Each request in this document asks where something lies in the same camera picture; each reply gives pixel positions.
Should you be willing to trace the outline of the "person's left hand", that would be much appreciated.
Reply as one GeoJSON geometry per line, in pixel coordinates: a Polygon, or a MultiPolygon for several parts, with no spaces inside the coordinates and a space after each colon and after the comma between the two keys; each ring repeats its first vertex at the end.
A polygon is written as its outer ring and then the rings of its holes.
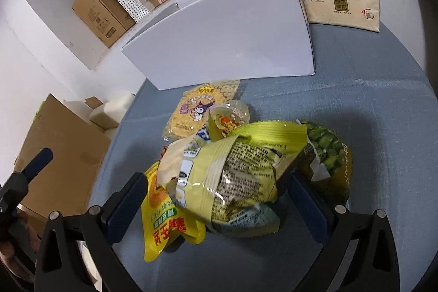
{"type": "MultiPolygon", "coordinates": [[[[18,216],[26,225],[27,233],[24,236],[27,238],[27,241],[30,243],[32,249],[37,252],[39,250],[41,240],[37,236],[31,224],[28,222],[28,215],[23,211],[19,211],[18,216]]],[[[15,258],[15,250],[13,245],[6,240],[1,242],[1,262],[14,276],[23,279],[26,282],[34,282],[34,275],[28,273],[26,270],[24,270],[24,268],[22,268],[22,266],[18,263],[18,260],[15,258]]]]}

